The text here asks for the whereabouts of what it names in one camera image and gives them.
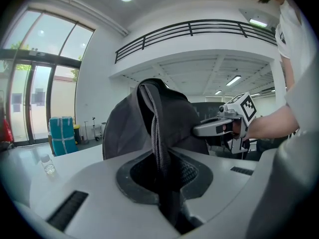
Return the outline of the white wheeled cart with pole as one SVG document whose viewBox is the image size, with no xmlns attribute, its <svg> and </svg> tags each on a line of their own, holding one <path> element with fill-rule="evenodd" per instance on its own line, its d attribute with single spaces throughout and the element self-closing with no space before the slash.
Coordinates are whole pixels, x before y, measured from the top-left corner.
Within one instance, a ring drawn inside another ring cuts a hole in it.
<svg viewBox="0 0 319 239">
<path fill-rule="evenodd" d="M 102 138 L 102 133 L 101 133 L 101 130 L 96 127 L 95 119 L 96 119 L 95 117 L 92 117 L 94 139 L 95 139 L 96 141 L 99 141 L 99 140 Z"/>
</svg>

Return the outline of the black bin yellow lid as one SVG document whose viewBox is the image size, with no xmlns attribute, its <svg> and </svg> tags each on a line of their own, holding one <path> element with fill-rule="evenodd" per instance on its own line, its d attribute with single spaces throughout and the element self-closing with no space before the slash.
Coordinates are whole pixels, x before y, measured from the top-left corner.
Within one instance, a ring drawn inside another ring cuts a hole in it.
<svg viewBox="0 0 319 239">
<path fill-rule="evenodd" d="M 73 129 L 74 129 L 75 143 L 80 144 L 81 143 L 80 125 L 74 124 Z"/>
</svg>

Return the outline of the long ceiling light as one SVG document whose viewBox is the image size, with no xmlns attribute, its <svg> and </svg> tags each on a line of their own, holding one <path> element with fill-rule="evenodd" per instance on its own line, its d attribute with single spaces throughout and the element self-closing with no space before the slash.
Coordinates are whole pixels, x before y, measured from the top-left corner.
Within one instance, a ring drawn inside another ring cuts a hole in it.
<svg viewBox="0 0 319 239">
<path fill-rule="evenodd" d="M 235 82 L 237 82 L 238 80 L 241 79 L 240 75 L 236 75 L 235 77 L 233 77 L 227 84 L 226 86 L 231 86 L 232 84 L 234 84 Z"/>
<path fill-rule="evenodd" d="M 252 18 L 249 20 L 249 23 L 258 27 L 267 27 L 266 23 L 252 19 Z"/>
</svg>

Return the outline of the black framed glass door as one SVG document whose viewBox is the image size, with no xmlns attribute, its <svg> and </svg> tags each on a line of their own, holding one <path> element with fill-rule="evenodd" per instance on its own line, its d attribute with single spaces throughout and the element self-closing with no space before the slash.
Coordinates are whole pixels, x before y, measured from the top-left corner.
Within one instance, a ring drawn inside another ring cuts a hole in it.
<svg viewBox="0 0 319 239">
<path fill-rule="evenodd" d="M 75 117 L 79 69 L 94 30 L 28 8 L 0 44 L 0 101 L 14 146 L 48 141 L 51 117 Z"/>
</svg>

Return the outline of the person's right forearm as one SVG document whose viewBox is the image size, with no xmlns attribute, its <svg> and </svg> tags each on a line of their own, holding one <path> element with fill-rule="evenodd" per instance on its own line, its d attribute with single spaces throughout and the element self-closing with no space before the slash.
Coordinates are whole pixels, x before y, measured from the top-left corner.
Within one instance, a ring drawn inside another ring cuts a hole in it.
<svg viewBox="0 0 319 239">
<path fill-rule="evenodd" d="M 281 138 L 299 129 L 299 124 L 286 104 L 268 116 L 255 118 L 248 127 L 245 140 Z"/>
</svg>

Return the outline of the white oval table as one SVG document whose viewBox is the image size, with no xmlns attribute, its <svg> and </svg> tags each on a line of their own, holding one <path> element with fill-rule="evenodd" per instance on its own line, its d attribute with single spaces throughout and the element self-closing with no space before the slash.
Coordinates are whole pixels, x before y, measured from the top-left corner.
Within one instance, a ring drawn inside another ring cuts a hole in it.
<svg viewBox="0 0 319 239">
<path fill-rule="evenodd" d="M 45 173 L 40 161 L 43 155 L 52 159 L 55 176 Z M 102 160 L 102 144 L 98 142 L 81 145 L 79 151 L 57 157 L 48 143 L 17 147 L 1 154 L 0 182 L 13 200 L 34 210 L 53 188 Z"/>
</svg>

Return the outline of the red bag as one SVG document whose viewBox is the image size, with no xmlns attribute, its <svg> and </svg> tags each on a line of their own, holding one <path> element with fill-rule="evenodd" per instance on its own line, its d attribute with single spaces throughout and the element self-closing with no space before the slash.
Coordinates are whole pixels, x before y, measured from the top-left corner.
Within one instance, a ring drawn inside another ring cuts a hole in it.
<svg viewBox="0 0 319 239">
<path fill-rule="evenodd" d="M 4 142 L 13 142 L 12 131 L 6 119 L 3 119 L 1 140 Z"/>
</svg>

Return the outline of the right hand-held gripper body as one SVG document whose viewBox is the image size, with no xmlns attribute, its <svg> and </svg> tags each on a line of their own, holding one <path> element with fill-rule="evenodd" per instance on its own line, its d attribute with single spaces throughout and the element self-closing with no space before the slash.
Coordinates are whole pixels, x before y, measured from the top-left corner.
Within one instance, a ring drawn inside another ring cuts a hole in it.
<svg viewBox="0 0 319 239">
<path fill-rule="evenodd" d="M 223 138 L 224 145 L 233 153 L 244 153 L 248 149 L 244 146 L 243 138 L 247 135 L 248 127 L 256 117 L 257 109 L 253 103 L 253 100 L 249 92 L 245 92 L 235 96 L 233 99 L 220 106 L 218 117 L 223 119 L 229 119 L 231 122 L 228 122 L 226 125 L 229 130 L 225 132 L 233 133 L 233 138 L 226 140 L 226 137 Z M 234 133 L 232 127 L 235 122 L 240 124 L 240 130 L 238 133 Z"/>
</svg>

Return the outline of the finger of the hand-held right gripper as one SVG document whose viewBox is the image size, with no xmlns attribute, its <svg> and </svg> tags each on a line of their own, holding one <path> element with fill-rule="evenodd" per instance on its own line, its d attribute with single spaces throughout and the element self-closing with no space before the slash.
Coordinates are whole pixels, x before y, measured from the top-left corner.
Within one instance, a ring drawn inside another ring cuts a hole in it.
<svg viewBox="0 0 319 239">
<path fill-rule="evenodd" d="M 210 118 L 203 120 L 200 125 L 192 129 L 192 133 L 199 137 L 221 136 L 232 132 L 232 119 Z"/>
</svg>

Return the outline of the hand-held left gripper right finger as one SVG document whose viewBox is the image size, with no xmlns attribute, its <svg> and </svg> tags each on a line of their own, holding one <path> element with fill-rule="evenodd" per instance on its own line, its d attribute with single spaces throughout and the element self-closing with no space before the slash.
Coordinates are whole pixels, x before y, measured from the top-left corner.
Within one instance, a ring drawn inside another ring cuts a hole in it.
<svg viewBox="0 0 319 239">
<path fill-rule="evenodd" d="M 319 132 L 297 135 L 265 151 L 258 162 L 173 152 L 206 165 L 213 180 L 199 198 L 185 201 L 201 225 L 180 239 L 286 238 L 290 219 L 304 207 L 319 180 Z"/>
</svg>

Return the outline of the person's right hand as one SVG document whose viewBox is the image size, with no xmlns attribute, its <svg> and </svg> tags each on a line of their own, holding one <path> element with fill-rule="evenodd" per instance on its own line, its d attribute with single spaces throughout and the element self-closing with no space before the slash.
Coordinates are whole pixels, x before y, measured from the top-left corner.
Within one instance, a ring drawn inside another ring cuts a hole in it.
<svg viewBox="0 0 319 239">
<path fill-rule="evenodd" d="M 240 120 L 234 120 L 232 124 L 228 123 L 223 125 L 224 132 L 231 132 L 233 136 L 238 136 L 241 133 L 241 124 Z"/>
</svg>

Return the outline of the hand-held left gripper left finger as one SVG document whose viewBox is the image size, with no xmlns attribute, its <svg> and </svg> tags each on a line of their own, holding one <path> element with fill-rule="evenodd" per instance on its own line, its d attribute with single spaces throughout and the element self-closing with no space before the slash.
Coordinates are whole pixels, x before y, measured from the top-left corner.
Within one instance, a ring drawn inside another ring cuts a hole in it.
<svg viewBox="0 0 319 239">
<path fill-rule="evenodd" d="M 31 210 L 17 209 L 28 224 L 47 239 L 176 239 L 179 232 L 155 205 L 136 204 L 116 185 L 117 170 L 134 155 L 123 155 L 85 167 L 53 189 Z M 88 196 L 65 231 L 48 223 L 49 217 L 74 191 Z"/>
</svg>

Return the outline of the black mesh office chair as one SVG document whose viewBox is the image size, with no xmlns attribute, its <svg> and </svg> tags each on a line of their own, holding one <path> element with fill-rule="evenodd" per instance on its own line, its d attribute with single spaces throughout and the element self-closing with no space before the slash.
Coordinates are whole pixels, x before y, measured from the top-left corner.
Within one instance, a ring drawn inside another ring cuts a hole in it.
<svg viewBox="0 0 319 239">
<path fill-rule="evenodd" d="M 223 102 L 197 102 L 192 103 L 195 111 L 197 112 L 200 120 L 210 119 L 216 117 L 219 112 L 219 107 L 224 104 Z M 231 158 L 231 159 L 243 159 L 251 161 L 259 161 L 261 153 L 253 150 L 250 141 L 245 141 L 245 148 L 248 149 L 247 152 L 232 154 L 230 150 L 222 146 L 219 139 L 215 140 L 213 144 L 208 144 L 208 152 L 212 156 Z"/>
</svg>

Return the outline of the person's white shirt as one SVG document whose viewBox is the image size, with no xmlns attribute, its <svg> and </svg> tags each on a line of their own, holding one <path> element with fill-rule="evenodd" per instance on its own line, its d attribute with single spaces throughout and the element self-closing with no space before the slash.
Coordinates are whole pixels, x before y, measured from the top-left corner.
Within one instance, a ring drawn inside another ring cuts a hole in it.
<svg viewBox="0 0 319 239">
<path fill-rule="evenodd" d="M 319 40 L 304 14 L 286 0 L 276 30 L 279 53 L 290 60 L 294 85 L 286 94 L 298 134 L 319 132 Z"/>
</svg>

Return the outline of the black backpack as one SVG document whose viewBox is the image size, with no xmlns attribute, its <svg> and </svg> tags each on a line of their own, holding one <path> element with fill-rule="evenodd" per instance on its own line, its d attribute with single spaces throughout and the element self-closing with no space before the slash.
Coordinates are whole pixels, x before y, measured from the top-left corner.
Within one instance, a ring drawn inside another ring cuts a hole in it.
<svg viewBox="0 0 319 239">
<path fill-rule="evenodd" d="M 149 153 L 129 170 L 132 185 L 158 195 L 159 209 L 173 226 L 187 222 L 180 191 L 195 178 L 196 170 L 169 149 L 208 154 L 206 141 L 192 134 L 199 124 L 184 94 L 152 78 L 140 82 L 115 106 L 104 129 L 104 159 L 141 149 Z"/>
</svg>

